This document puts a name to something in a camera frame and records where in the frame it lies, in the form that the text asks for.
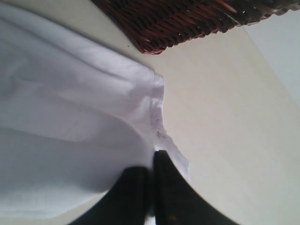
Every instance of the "cream background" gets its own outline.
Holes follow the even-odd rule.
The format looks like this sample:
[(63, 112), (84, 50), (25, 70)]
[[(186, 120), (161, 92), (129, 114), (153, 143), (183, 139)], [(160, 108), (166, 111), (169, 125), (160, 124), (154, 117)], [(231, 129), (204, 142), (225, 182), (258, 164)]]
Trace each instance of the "cream background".
[[(164, 124), (191, 163), (191, 185), (242, 225), (300, 223), (300, 112), (243, 28), (140, 54), (88, 0), (5, 0), (70, 27), (165, 77)], [(48, 220), (64, 225), (93, 203)]]

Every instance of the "black object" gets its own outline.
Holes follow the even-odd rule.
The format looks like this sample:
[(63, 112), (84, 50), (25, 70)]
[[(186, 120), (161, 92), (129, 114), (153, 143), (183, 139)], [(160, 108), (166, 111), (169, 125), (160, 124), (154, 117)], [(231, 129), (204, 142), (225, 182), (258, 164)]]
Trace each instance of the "black object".
[(147, 168), (125, 169), (111, 190), (69, 225), (144, 225), (151, 206), (150, 190)]
[(157, 225), (237, 225), (189, 186), (166, 151), (155, 153), (154, 177)]
[(153, 164), (154, 179), (145, 167), (125, 169), (111, 190), (70, 225), (144, 225), (152, 194), (157, 225), (238, 225), (189, 186), (166, 151), (156, 152)]

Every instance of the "woven wicker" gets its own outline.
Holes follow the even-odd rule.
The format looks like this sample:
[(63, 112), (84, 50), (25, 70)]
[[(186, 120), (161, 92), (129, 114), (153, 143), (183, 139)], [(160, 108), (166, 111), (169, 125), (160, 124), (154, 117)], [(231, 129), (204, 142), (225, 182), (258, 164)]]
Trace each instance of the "woven wicker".
[(300, 9), (300, 0), (92, 0), (142, 52)]

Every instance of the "wicker basket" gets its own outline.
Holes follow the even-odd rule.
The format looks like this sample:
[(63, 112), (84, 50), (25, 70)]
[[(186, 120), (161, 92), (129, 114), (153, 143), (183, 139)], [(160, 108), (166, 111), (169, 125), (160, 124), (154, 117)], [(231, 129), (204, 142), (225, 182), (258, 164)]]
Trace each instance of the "wicker basket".
[(300, 9), (300, 0), (92, 0), (142, 52)]

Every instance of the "white cloth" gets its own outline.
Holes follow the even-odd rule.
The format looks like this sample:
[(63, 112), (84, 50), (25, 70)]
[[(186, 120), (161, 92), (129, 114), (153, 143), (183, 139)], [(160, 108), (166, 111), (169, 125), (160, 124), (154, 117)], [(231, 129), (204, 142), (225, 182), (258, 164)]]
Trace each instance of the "white cloth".
[(151, 69), (0, 3), (0, 214), (57, 216), (161, 149), (187, 177), (163, 92)]

